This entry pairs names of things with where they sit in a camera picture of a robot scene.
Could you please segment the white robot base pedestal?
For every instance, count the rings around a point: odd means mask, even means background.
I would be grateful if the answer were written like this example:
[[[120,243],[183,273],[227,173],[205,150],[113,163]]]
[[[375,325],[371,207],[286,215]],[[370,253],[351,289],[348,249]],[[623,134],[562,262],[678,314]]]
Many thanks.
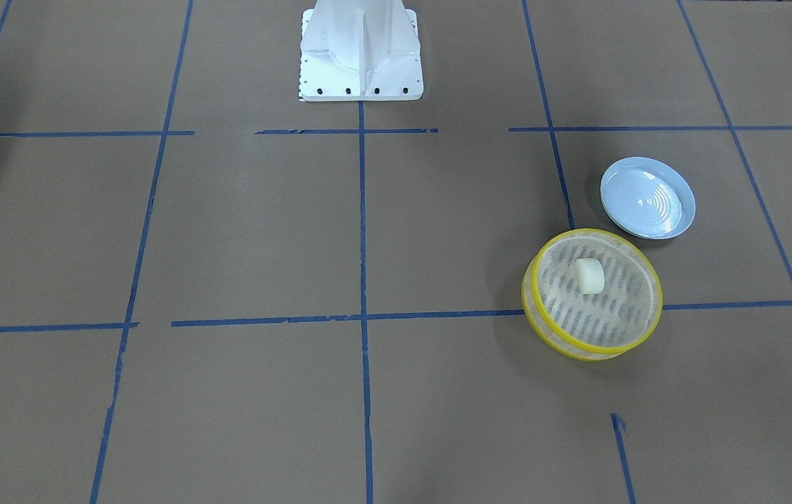
[[[317,1],[301,18],[298,99],[419,100],[418,16],[402,1]]]

